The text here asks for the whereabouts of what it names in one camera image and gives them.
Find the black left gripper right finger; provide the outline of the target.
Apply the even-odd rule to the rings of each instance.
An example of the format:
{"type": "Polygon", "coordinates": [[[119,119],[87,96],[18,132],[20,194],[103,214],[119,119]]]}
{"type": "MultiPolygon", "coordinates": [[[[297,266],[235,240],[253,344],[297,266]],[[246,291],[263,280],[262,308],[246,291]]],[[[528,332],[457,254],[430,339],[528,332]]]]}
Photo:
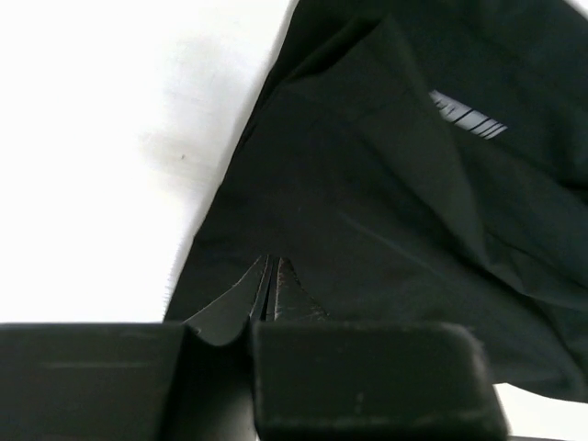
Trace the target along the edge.
{"type": "Polygon", "coordinates": [[[278,258],[268,292],[270,322],[324,322],[328,313],[300,284],[288,259],[278,258]]]}

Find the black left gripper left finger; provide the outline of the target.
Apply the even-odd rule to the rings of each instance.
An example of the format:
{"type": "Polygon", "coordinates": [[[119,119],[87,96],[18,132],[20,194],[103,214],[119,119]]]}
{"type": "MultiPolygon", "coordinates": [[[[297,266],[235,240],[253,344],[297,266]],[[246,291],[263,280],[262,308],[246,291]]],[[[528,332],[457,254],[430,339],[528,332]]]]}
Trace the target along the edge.
{"type": "Polygon", "coordinates": [[[208,345],[230,345],[251,320],[262,317],[269,287],[269,257],[259,257],[228,291],[186,320],[186,326],[208,345]]]}

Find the black shorts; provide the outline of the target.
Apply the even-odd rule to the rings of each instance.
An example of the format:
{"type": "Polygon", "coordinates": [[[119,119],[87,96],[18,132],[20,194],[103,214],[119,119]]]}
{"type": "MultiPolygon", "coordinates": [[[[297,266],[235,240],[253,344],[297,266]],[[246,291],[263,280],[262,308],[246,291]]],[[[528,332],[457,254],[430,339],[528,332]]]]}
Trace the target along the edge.
{"type": "Polygon", "coordinates": [[[340,321],[454,322],[587,399],[587,20],[564,1],[301,1],[166,312],[274,256],[340,321]]]}

